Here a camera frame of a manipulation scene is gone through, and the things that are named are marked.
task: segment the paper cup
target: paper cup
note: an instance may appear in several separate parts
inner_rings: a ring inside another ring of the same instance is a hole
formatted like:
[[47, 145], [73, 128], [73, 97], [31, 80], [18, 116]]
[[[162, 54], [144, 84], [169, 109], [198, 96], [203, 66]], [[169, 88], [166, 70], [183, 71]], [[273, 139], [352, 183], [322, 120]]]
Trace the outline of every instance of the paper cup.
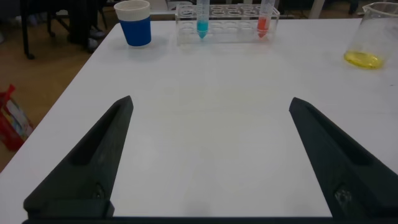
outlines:
[[151, 41], [150, 4], [143, 0], [130, 0], [114, 5], [129, 45], [144, 47]]

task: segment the table surface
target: table surface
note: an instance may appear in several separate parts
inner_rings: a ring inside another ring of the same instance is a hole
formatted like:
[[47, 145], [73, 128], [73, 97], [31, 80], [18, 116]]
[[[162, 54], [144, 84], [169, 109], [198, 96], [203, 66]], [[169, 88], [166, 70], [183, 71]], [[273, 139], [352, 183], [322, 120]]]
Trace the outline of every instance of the table surface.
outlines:
[[115, 216], [331, 216], [289, 114], [293, 97], [398, 172], [398, 67], [343, 61], [359, 23], [287, 20], [272, 44], [177, 47], [175, 23], [152, 22], [146, 49], [127, 46], [116, 25], [0, 174], [1, 223], [27, 218], [23, 200], [126, 95], [134, 111]]

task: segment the floor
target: floor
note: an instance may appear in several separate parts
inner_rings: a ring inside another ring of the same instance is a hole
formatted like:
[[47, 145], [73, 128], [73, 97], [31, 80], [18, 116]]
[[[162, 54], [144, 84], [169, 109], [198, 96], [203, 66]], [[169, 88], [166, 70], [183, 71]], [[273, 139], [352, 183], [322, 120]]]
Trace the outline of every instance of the floor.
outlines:
[[[358, 17], [348, 15], [348, 8], [347, 2], [336, 2], [324, 10], [320, 17]], [[288, 13], [296, 17], [308, 17], [309, 11]], [[118, 22], [113, 9], [107, 8], [105, 14], [108, 27], [113, 27]], [[0, 44], [0, 91], [6, 91], [10, 84], [16, 87], [12, 97], [35, 127], [90, 57], [81, 47], [67, 42], [67, 32], [57, 22], [53, 22], [52, 27], [57, 35], [55, 38], [49, 37], [45, 24], [29, 28], [30, 49], [36, 59], [27, 60], [23, 54], [21, 29], [9, 24], [0, 25], [0, 30], [6, 36], [5, 43]], [[0, 142], [0, 172], [14, 154]]]

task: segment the yellow liquid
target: yellow liquid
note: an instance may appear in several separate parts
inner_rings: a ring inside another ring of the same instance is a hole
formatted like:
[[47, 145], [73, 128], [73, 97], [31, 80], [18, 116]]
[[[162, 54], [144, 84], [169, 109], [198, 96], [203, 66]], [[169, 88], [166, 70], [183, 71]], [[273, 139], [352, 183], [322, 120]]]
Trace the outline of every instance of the yellow liquid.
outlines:
[[384, 61], [379, 57], [364, 52], [347, 51], [344, 54], [344, 59], [347, 62], [352, 63], [353, 65], [367, 69], [378, 69], [381, 68], [384, 64]]

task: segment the white cup rim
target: white cup rim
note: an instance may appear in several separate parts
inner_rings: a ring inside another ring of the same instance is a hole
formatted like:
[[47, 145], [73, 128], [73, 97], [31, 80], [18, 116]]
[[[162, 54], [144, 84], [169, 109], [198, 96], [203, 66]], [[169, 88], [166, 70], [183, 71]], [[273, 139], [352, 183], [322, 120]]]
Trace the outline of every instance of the white cup rim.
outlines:
[[[145, 5], [143, 5], [143, 6], [140, 7], [140, 8], [136, 8], [136, 9], [123, 9], [124, 6], [128, 6], [128, 5], [134, 4], [133, 2], [142, 2], [142, 3], [144, 3]], [[131, 12], [131, 11], [142, 10], [142, 9], [145, 9], [145, 8], [147, 8], [147, 7], [149, 7], [149, 6], [150, 6], [150, 3], [147, 2], [147, 1], [143, 1], [143, 0], [128, 0], [128, 1], [119, 2], [119, 3], [115, 4], [113, 7], [115, 8], [115, 10], [119, 10], [119, 11], [130, 11], [130, 12]]]

